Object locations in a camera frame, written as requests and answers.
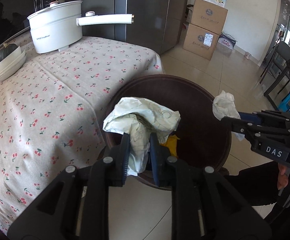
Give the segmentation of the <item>yellow wrapper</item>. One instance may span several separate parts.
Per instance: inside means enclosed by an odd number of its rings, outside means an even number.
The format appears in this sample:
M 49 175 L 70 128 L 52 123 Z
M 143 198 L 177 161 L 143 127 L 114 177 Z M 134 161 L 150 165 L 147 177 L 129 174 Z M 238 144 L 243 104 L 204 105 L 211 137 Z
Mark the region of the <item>yellow wrapper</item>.
M 158 140 L 161 146 L 167 147 L 169 149 L 169 152 L 172 156 L 176 158 L 178 157 L 177 144 L 180 138 L 178 138 L 175 134 L 169 135 L 168 137 L 159 135 Z

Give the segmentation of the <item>white tissue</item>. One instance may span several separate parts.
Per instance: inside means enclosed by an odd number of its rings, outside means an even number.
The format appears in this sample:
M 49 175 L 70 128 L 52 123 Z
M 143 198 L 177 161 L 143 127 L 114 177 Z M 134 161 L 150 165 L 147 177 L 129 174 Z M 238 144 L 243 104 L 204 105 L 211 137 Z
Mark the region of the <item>white tissue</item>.
M 219 121 L 224 117 L 241 119 L 234 104 L 234 96 L 224 90 L 214 98 L 212 112 Z

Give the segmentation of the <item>printed paper wad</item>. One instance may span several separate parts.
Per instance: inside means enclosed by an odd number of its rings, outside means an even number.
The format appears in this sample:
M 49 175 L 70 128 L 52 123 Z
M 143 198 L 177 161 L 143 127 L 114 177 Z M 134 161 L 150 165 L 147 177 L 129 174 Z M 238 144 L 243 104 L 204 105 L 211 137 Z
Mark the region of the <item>printed paper wad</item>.
M 175 132 L 181 120 L 180 113 L 152 100 L 137 97 L 123 97 L 103 121 L 105 132 L 128 134 L 130 156 L 127 174 L 138 176 L 146 169 L 150 149 L 150 135 L 156 133 L 163 144 Z

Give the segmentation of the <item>black chair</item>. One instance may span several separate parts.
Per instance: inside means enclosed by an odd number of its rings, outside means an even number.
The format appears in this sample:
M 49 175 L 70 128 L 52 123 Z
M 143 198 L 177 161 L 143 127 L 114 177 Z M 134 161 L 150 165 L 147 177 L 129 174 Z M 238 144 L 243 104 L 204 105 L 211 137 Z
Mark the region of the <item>black chair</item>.
M 263 93 L 263 95 L 268 99 L 272 107 L 278 111 L 278 107 L 270 97 L 271 91 L 280 83 L 280 81 L 288 76 L 288 70 L 286 67 L 287 61 L 290 59 L 290 46 L 286 44 L 284 41 L 280 41 L 274 48 L 274 53 L 270 58 L 269 63 L 265 67 L 265 70 L 262 72 L 260 76 L 260 83 L 265 79 L 266 74 L 269 72 L 270 67 L 276 66 L 278 69 L 278 74 L 275 77 L 275 81 L 270 85 L 270 87 Z

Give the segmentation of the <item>small printed box on floor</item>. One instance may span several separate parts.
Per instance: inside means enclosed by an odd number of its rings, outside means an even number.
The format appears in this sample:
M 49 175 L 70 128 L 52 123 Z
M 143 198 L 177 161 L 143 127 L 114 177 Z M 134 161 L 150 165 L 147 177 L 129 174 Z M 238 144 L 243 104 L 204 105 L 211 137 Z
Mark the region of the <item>small printed box on floor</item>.
M 218 43 L 225 46 L 226 48 L 229 48 L 230 50 L 234 49 L 236 42 L 237 41 L 234 37 L 232 37 L 229 34 L 226 34 L 225 32 L 222 32 L 218 38 Z

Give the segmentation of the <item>cherry print tablecloth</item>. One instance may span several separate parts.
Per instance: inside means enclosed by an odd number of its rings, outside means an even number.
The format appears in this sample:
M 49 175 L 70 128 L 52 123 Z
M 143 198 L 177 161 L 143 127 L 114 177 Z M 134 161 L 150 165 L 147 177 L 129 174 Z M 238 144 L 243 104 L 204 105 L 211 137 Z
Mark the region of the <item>cherry print tablecloth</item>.
M 83 37 L 38 54 L 30 33 L 13 40 L 25 63 L 0 81 L 0 233 L 68 165 L 92 165 L 105 147 L 105 108 L 127 82 L 161 74 L 149 48 Z

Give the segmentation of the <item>lower cardboard box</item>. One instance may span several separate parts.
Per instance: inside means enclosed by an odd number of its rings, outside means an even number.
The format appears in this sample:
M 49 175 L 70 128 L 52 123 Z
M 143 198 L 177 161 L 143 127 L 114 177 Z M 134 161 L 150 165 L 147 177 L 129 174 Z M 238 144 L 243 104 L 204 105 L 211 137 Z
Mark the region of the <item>lower cardboard box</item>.
M 210 60 L 216 48 L 218 38 L 219 35 L 212 31 L 189 24 L 183 48 L 184 50 Z

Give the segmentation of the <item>cardboard box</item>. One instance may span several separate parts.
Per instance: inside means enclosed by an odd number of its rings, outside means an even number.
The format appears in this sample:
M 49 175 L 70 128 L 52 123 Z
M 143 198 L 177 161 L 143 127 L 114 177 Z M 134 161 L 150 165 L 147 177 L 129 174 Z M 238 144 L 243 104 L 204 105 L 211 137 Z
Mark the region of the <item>cardboard box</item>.
M 189 24 L 183 48 L 184 50 L 210 60 L 216 48 L 218 38 L 219 35 L 212 31 Z
M 204 0 L 195 0 L 190 23 L 221 34 L 228 10 Z

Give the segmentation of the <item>upper cardboard box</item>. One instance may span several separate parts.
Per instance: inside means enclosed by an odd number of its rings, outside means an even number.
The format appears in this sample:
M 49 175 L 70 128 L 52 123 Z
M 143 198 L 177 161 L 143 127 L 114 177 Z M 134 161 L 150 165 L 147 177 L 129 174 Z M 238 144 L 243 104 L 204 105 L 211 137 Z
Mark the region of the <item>upper cardboard box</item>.
M 190 23 L 221 34 L 228 10 L 204 0 L 195 0 Z

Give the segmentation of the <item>grey refrigerator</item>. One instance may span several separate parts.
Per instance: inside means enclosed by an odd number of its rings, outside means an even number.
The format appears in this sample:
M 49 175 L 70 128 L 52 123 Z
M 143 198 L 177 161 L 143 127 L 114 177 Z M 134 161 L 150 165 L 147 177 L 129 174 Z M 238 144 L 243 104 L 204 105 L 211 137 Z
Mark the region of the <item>grey refrigerator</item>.
M 88 25 L 84 36 L 103 37 L 147 47 L 163 54 L 180 40 L 187 0 L 81 0 L 82 13 L 133 14 L 133 24 Z

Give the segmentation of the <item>white electric cooking pot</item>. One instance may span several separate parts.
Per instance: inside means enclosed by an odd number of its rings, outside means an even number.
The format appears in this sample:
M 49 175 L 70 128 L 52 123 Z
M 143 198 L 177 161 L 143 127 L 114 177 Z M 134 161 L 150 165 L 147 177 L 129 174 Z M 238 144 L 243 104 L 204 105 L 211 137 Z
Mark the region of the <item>white electric cooking pot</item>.
M 82 1 L 59 3 L 27 17 L 34 48 L 38 54 L 62 51 L 82 38 L 82 27 L 100 24 L 132 24 L 133 14 L 96 15 L 93 11 L 81 14 Z

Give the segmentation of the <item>white stacked dishes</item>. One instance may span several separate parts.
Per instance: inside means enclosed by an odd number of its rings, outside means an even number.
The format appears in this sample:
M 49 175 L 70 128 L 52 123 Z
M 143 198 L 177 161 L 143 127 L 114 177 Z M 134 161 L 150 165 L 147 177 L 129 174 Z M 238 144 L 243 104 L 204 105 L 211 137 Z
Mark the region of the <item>white stacked dishes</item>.
M 16 49 L 0 61 L 0 81 L 4 81 L 15 74 L 25 63 L 26 53 L 17 46 Z

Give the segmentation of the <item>green kabocha squash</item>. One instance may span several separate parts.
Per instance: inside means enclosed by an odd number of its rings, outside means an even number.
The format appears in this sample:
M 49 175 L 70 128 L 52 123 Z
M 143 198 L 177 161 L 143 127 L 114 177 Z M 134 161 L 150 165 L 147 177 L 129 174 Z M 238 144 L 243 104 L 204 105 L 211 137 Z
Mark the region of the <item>green kabocha squash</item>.
M 0 62 L 5 59 L 8 55 L 10 55 L 12 52 L 14 52 L 18 46 L 16 44 L 7 44 L 4 43 L 2 45 L 2 48 L 0 50 Z

